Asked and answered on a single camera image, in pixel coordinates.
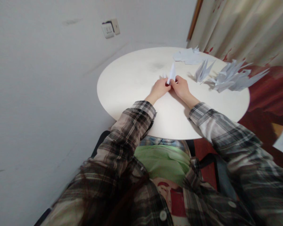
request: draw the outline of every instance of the shirt button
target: shirt button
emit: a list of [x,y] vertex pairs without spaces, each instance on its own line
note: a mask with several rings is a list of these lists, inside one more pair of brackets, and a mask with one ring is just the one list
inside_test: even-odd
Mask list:
[[237,207],[237,205],[232,201],[229,201],[228,204],[230,205],[230,207],[233,207],[233,208]]
[[161,219],[161,221],[165,221],[167,219],[167,213],[162,210],[159,214],[159,218]]

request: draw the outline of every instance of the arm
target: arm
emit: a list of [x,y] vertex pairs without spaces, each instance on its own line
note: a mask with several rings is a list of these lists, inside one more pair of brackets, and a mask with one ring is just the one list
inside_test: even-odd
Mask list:
[[165,86],[166,79],[158,80],[145,101],[137,101],[126,109],[112,126],[111,133],[98,147],[94,159],[89,158],[80,173],[54,205],[53,211],[45,219],[45,225],[77,225],[84,209],[83,198],[92,202],[88,219],[94,219],[105,207],[117,186],[118,179],[133,157],[140,139],[151,128],[156,115],[153,104],[171,86]]
[[254,133],[195,97],[190,98],[187,85],[181,90],[185,90],[180,94],[182,100],[192,108],[190,119],[227,162],[232,185],[256,222],[283,223],[283,169],[261,148],[262,143]]

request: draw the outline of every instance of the person's left hand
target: person's left hand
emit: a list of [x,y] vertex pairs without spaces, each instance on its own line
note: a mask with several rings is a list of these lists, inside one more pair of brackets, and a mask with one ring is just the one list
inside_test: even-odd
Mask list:
[[146,101],[149,101],[152,105],[161,98],[163,95],[166,94],[171,89],[171,86],[166,86],[166,82],[168,81],[168,78],[162,78],[156,81],[154,84],[151,93],[149,96],[146,97]]

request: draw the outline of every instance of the wall socket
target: wall socket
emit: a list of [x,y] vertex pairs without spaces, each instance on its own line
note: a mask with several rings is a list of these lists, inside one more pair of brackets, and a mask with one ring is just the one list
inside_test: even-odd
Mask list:
[[103,29],[105,38],[112,38],[112,37],[114,37],[113,27],[112,27],[112,24],[110,22],[103,23],[102,24],[102,29]]
[[111,23],[113,26],[113,31],[116,35],[120,34],[120,30],[119,30],[119,24],[117,22],[117,19],[111,19]]

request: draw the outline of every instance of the wall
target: wall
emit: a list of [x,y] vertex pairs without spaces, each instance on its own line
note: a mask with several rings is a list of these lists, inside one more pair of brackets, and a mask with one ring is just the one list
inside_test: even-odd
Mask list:
[[[195,4],[0,1],[0,226],[34,225],[113,124],[102,70],[134,50],[186,47]],[[121,34],[107,40],[110,18]]]

